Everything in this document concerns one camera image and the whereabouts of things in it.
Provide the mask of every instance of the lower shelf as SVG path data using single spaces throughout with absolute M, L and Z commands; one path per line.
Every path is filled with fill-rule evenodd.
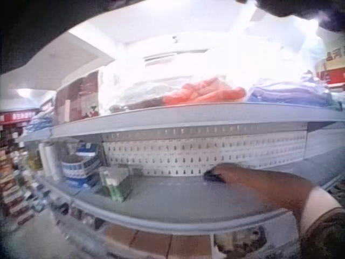
M 324 186 L 345 172 L 344 153 L 344 148 L 337 149 L 269 170 L 293 173 Z M 206 183 L 198 176 L 142 177 L 131 178 L 131 181 L 134 190 L 123 203 L 97 194 L 97 187 L 79 191 L 59 183 L 54 188 L 64 186 L 75 206 L 101 219 L 156 233 L 225 233 L 286 213 L 265 204 L 248 188 Z

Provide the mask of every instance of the sleeve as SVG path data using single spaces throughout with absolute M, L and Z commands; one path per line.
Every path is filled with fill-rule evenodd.
M 334 208 L 323 214 L 301 240 L 302 258 L 343 258 L 345 254 L 345 210 Z

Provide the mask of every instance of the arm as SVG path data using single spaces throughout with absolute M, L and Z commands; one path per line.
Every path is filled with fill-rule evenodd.
M 325 190 L 293 174 L 241 168 L 228 163 L 216 166 L 213 172 L 226 183 L 252 188 L 276 205 L 291 210 L 301 234 L 321 215 L 341 207 Z

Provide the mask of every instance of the store aisle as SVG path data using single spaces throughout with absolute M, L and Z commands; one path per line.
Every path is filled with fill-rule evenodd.
M 78 250 L 69 244 L 55 225 L 48 209 L 7 236 L 6 248 L 11 258 L 18 259 L 79 259 Z

